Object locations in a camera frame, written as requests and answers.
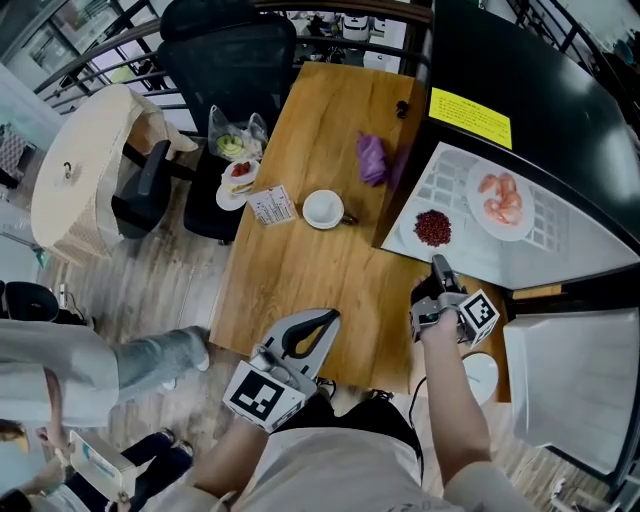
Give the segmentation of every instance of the small black object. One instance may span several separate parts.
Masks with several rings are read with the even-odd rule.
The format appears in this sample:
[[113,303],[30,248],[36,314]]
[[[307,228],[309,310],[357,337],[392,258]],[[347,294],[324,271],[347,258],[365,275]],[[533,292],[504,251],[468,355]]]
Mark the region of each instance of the small black object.
[[400,119],[404,119],[407,117],[407,112],[409,111],[409,104],[406,101],[400,100],[396,103],[396,115]]

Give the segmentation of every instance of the plastic bag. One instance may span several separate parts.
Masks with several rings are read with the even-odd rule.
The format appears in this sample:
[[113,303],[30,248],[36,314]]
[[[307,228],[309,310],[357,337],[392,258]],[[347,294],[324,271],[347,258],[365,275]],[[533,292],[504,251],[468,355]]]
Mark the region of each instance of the plastic bag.
[[243,130],[230,123],[222,110],[213,105],[209,112],[209,152],[225,160],[261,160],[269,138],[260,114],[253,113]]

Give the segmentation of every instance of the black chair back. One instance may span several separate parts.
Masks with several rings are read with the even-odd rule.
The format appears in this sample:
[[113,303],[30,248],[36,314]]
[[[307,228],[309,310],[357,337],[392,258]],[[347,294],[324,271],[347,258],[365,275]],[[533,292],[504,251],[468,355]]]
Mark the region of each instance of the black chair back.
[[13,281],[5,285],[5,318],[25,322],[52,322],[60,309],[55,295],[35,283]]
[[180,89],[198,133],[209,111],[230,122],[258,112],[271,131],[289,91],[296,31],[244,0],[175,0],[160,24],[158,61]]

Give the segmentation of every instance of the white container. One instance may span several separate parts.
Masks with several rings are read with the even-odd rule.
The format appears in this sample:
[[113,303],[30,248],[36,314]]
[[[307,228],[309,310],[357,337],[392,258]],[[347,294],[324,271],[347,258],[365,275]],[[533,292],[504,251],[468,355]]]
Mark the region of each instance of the white container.
[[639,332],[636,309],[526,315],[506,325],[516,437],[612,472],[633,409]]
[[95,434],[71,431],[71,465],[110,501],[136,492],[138,468]]
[[369,17],[345,14],[342,21],[342,37],[350,41],[368,41]]

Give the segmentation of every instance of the wooden board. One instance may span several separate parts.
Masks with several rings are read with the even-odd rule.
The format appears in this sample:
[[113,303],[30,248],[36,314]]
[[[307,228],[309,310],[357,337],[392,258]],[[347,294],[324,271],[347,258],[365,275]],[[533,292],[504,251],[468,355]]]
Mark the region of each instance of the wooden board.
[[[221,290],[211,341],[249,354],[283,316],[335,308],[342,327],[321,371],[364,388],[409,393],[412,367],[409,294],[429,265],[373,249],[371,239],[385,187],[360,181],[358,133],[385,142],[389,161],[413,140],[424,112],[424,87],[411,77],[350,66],[307,63],[302,68],[265,153],[254,191],[284,185],[299,207],[314,190],[338,193],[357,227],[311,228],[302,218],[264,227],[245,209]],[[406,119],[396,103],[409,103]],[[463,279],[469,291],[481,283]],[[496,288],[482,284],[494,302]],[[483,348],[500,365],[498,398],[508,400],[502,324]]]

